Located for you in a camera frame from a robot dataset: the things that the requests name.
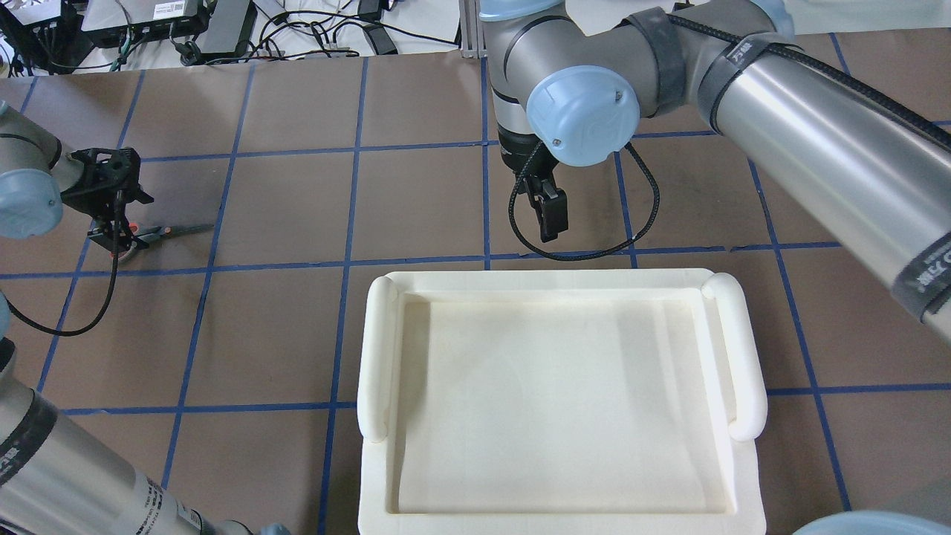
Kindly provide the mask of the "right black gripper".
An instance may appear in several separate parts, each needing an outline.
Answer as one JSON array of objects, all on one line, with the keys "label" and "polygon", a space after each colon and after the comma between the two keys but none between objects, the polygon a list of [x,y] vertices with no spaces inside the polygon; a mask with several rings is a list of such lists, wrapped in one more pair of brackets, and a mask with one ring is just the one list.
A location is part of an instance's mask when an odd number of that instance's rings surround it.
[{"label": "right black gripper", "polygon": [[548,147],[533,133],[510,131],[497,126],[502,161],[516,176],[516,194],[525,194],[530,206],[536,209],[540,239],[543,243],[556,240],[568,230],[568,196],[554,181],[558,160]]}]

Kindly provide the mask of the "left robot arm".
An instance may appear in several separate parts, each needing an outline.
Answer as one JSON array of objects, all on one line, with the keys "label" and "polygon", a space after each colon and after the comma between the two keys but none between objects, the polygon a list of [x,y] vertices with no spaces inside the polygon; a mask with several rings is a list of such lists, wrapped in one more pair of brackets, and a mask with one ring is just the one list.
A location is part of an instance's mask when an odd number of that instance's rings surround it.
[{"label": "left robot arm", "polygon": [[104,319],[126,254],[149,246],[129,223],[129,204],[149,204],[140,156],[130,148],[72,149],[2,104],[2,238],[34,239],[66,209],[91,219],[86,237],[109,252],[104,302],[79,328],[43,325],[2,294],[2,532],[4,534],[253,534],[214,521],[75,423],[15,372],[10,326],[76,337]]}]

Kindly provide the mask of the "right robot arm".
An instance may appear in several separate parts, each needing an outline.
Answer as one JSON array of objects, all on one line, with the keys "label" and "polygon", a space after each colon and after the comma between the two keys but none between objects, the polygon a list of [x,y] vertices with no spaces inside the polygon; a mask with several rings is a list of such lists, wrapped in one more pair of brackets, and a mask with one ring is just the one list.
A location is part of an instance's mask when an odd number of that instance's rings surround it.
[{"label": "right robot arm", "polygon": [[558,163],[590,166],[631,146],[635,120],[679,106],[748,159],[757,221],[782,284],[779,348],[808,382],[778,389],[765,427],[767,521],[788,513],[865,519],[858,474],[910,453],[884,418],[931,409],[949,467],[949,381],[872,383],[843,372],[908,357],[916,334],[949,339],[949,133],[801,52],[780,1],[680,4],[587,35],[561,1],[483,1],[490,87],[504,162],[527,187],[542,239],[566,230]]}]

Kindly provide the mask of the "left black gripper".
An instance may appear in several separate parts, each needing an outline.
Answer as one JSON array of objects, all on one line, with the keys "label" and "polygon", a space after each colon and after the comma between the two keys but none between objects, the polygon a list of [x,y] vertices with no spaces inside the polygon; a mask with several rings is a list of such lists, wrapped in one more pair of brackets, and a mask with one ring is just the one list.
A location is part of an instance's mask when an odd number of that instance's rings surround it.
[{"label": "left black gripper", "polygon": [[[151,204],[155,200],[140,186],[140,155],[133,148],[91,148],[71,153],[81,163],[76,183],[61,193],[65,206],[99,221],[125,217],[132,202]],[[120,227],[95,224],[88,239],[104,247],[113,258],[134,258],[149,249],[149,227],[136,222]]]}]

